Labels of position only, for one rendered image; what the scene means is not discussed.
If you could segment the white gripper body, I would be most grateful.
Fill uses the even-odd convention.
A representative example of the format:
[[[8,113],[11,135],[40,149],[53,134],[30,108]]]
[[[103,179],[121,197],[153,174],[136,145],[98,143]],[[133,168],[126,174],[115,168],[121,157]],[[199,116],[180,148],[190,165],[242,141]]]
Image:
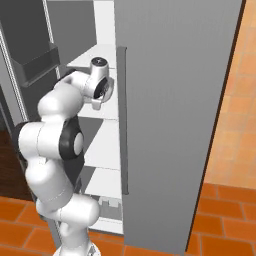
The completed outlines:
[[[107,101],[108,101],[108,98],[106,98],[106,97],[100,97],[98,99],[92,99],[91,100],[92,109],[99,111],[101,109],[101,105],[106,103]]]

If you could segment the white freezer rack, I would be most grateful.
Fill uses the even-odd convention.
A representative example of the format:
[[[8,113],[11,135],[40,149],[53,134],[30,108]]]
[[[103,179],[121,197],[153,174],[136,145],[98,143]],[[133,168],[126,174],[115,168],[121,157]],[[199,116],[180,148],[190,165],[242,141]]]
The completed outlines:
[[[119,122],[104,120],[85,155],[85,164],[91,167],[119,170]]]
[[[91,60],[102,57],[107,60],[110,69],[116,68],[116,47],[109,44],[96,44],[67,64],[68,67],[89,68]]]
[[[94,110],[90,102],[86,102],[78,113],[80,117],[118,119],[118,101],[114,98],[109,99],[101,105],[100,110]]]
[[[121,199],[121,172],[115,169],[96,168],[85,189],[85,193]]]

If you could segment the grey open freezer door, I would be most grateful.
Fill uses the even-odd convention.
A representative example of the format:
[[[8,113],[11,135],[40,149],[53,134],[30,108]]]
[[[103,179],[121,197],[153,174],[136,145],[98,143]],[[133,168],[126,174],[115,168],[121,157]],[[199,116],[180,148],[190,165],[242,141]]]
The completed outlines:
[[[37,104],[57,81],[56,67],[21,87],[12,63],[27,63],[49,50],[53,40],[46,11],[46,0],[0,0],[0,111],[13,146],[22,125],[40,119]]]

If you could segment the white freezer drawer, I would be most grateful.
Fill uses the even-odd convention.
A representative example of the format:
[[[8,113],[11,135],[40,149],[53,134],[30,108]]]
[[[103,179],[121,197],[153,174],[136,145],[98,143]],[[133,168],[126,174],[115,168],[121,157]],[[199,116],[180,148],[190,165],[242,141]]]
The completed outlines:
[[[123,234],[123,208],[122,201],[117,198],[94,196],[99,203],[100,216],[97,222],[91,226],[92,230],[105,233]]]

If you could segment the dark grey door bin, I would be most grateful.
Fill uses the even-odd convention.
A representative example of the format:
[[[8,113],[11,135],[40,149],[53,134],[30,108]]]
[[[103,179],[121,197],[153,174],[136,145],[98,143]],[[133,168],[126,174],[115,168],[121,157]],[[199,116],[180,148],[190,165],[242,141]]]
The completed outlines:
[[[49,50],[27,63],[12,60],[17,81],[21,87],[29,87],[45,74],[60,65],[58,47],[49,43]]]

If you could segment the grey fridge door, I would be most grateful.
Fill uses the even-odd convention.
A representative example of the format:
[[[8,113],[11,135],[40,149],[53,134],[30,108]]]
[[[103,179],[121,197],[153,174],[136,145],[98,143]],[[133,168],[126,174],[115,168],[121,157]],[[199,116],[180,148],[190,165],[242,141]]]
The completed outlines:
[[[245,0],[114,0],[126,50],[126,244],[188,245]]]

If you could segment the dark brown cabinet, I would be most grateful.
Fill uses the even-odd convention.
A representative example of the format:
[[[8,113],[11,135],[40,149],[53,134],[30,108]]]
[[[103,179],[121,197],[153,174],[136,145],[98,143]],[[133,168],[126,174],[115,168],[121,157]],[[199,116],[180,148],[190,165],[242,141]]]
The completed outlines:
[[[32,201],[7,130],[0,131],[0,196]]]

